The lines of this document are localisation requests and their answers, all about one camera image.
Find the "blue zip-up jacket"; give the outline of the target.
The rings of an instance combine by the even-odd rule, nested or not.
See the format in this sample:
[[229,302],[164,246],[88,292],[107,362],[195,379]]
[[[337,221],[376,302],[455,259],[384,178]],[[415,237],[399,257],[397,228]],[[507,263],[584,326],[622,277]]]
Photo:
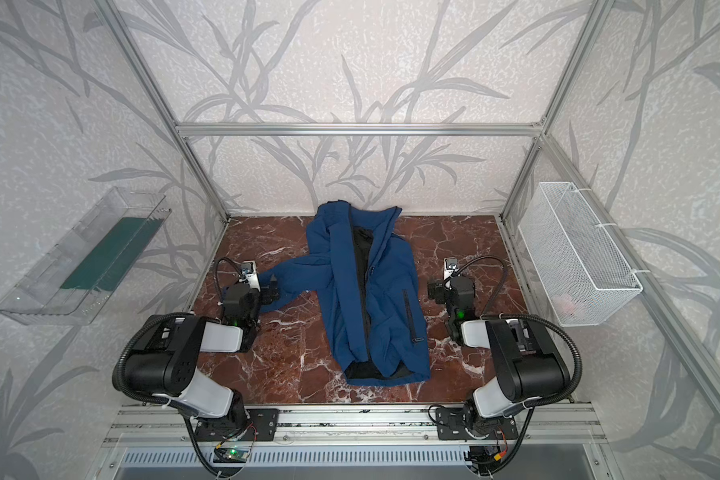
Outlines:
[[392,387],[430,379],[427,322],[409,243],[396,234],[398,207],[366,211],[321,205],[306,227],[309,253],[259,273],[275,284],[276,311],[314,291],[333,358],[353,386]]

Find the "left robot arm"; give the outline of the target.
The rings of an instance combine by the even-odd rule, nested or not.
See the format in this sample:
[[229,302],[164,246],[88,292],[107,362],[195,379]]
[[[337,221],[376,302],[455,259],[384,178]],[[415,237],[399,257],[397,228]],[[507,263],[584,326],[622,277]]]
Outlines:
[[242,435],[251,424],[242,395],[202,373],[198,358],[202,353],[250,351],[262,308],[278,299],[273,276],[229,287],[220,319],[186,312],[150,316],[120,354],[113,387],[132,400],[172,407],[219,436]]

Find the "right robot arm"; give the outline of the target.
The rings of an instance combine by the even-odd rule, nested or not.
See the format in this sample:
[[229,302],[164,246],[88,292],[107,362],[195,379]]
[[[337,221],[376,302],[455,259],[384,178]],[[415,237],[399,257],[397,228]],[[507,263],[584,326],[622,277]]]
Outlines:
[[568,398],[583,376],[573,339],[558,325],[530,314],[483,314],[474,308],[469,277],[431,281],[428,297],[445,307],[447,331],[458,345],[491,352],[495,377],[475,389],[460,411],[438,407],[441,439],[494,438],[511,431],[522,411]]

